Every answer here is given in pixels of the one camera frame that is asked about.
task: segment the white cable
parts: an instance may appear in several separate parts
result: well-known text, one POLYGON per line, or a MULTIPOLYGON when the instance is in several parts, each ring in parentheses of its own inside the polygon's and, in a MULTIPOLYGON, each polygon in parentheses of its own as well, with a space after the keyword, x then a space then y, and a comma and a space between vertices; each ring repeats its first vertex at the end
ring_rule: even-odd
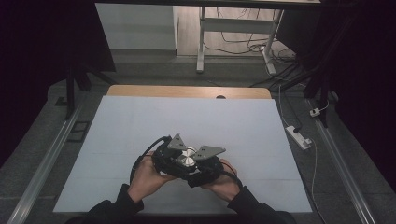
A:
POLYGON ((317 208, 317 211, 318 211, 321 219, 326 224, 326 221, 324 220, 323 215, 319 212, 318 205, 317 205, 317 202, 315 201, 315 196, 314 196, 315 177, 317 175, 317 167, 318 167, 318 148, 317 148, 317 144, 315 143, 314 139, 311 139, 311 141, 314 143, 314 146, 315 146, 315 169, 314 169, 314 177, 312 178, 311 196, 312 196, 312 201, 314 202, 315 207, 317 208))
POLYGON ((283 119, 283 122, 285 122, 285 124, 288 125, 288 127, 289 127, 289 124, 286 122, 285 118, 283 118, 282 103, 280 102, 280 87, 281 87, 281 86, 282 86, 282 85, 279 85, 279 108, 280 108, 280 117, 283 119))
POLYGON ((329 106, 329 100, 327 100, 327 105, 325 107, 321 108, 319 111, 326 109, 328 106, 329 106))

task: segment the wall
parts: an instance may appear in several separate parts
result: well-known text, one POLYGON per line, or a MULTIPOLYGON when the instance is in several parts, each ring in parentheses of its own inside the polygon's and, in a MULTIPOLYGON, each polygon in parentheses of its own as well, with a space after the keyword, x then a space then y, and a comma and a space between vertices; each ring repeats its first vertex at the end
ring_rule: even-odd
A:
POLYGON ((96 4, 110 49, 176 49, 177 7, 96 4))

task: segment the metal frame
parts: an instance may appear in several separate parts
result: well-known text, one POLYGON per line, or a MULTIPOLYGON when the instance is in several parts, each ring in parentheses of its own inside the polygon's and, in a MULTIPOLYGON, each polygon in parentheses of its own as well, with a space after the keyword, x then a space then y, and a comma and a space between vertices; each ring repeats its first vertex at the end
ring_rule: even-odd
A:
POLYGON ((205 7, 200 8, 200 36, 197 55, 197 73, 204 72, 204 34, 205 32, 250 33, 269 35, 265 49, 262 51, 265 64, 271 75, 276 74, 274 65, 270 62, 269 52, 274 42, 282 11, 278 12, 273 21, 236 20, 223 18, 206 18, 205 7))
MULTIPOLYGON (((309 108, 313 108, 309 100, 306 99, 305 101, 309 108)), ((356 212, 361 218, 361 223, 377 223, 373 216, 373 212, 371 211, 369 205, 364 199, 364 196, 361 193, 361 189, 353 178, 352 173, 350 173, 347 163, 344 161, 344 157, 342 156, 340 149, 332 139, 332 135, 330 134, 329 130, 325 128, 323 123, 320 122, 318 119, 315 120, 315 123, 318 127, 320 136, 322 137, 324 144, 326 145, 326 148, 328 149, 330 156, 332 157, 335 168, 337 169, 338 174, 340 175, 344 183, 344 187, 346 188, 346 191, 348 192, 351 201, 355 206, 356 212)))
POLYGON ((22 224, 29 216, 32 207, 35 204, 35 200, 37 199, 40 190, 43 188, 47 177, 50 174, 50 171, 56 159, 58 158, 62 147, 64 146, 67 135, 70 133, 70 130, 72 129, 82 106, 84 105, 86 95, 87 93, 82 93, 81 100, 79 100, 75 112, 72 114, 70 119, 64 122, 62 129, 59 131, 58 135, 44 156, 44 159, 41 161, 40 165, 35 171, 35 174, 29 182, 29 185, 27 186, 14 211, 12 212, 7 224, 22 224))

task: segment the power strip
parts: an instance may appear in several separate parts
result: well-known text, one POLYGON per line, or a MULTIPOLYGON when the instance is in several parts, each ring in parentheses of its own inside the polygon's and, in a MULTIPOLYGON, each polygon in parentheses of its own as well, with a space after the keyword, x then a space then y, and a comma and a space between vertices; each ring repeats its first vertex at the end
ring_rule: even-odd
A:
POLYGON ((311 147, 311 139, 309 138, 303 138, 303 136, 300 133, 295 133, 294 130, 294 126, 289 126, 287 128, 285 128, 288 133, 290 134, 290 136, 294 139, 294 141, 298 144, 298 146, 302 149, 302 150, 306 150, 308 148, 311 147))

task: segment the metal rail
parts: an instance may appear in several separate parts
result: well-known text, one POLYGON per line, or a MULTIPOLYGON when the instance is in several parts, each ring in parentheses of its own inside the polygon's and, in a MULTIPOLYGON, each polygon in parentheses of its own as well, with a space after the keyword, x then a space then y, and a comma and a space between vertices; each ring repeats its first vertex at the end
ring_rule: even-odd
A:
MULTIPOLYGON (((310 108, 313 108, 309 100, 306 100, 306 103, 310 108)), ((361 223, 364 224, 377 223, 373 216, 373 212, 371 211, 369 205, 364 199, 363 194, 361 193, 361 189, 359 188, 358 184, 353 178, 352 173, 350 173, 347 163, 344 161, 344 158, 338 146, 335 144, 334 140, 332 139, 332 135, 330 134, 329 130, 327 128, 324 128, 320 120, 316 119, 315 123, 326 145, 326 148, 328 149, 332 157, 332 161, 335 165, 335 168, 337 169, 338 174, 340 175, 344 183, 344 187, 346 188, 346 191, 351 197, 351 201, 355 206, 356 212, 358 213, 358 216, 361 218, 361 223)))
POLYGON ((40 190, 43 188, 47 177, 50 174, 53 164, 55 163, 62 147, 64 146, 67 135, 73 128, 73 125, 78 117, 79 112, 81 111, 82 106, 84 105, 86 98, 87 93, 83 92, 81 99, 78 101, 77 109, 72 114, 71 118, 64 122, 62 129, 59 131, 58 135, 44 156, 44 159, 41 161, 40 165, 35 171, 35 174, 29 182, 29 185, 15 207, 14 212, 9 218, 7 224, 22 224, 28 217, 33 205, 35 204, 35 200, 40 193, 40 190))

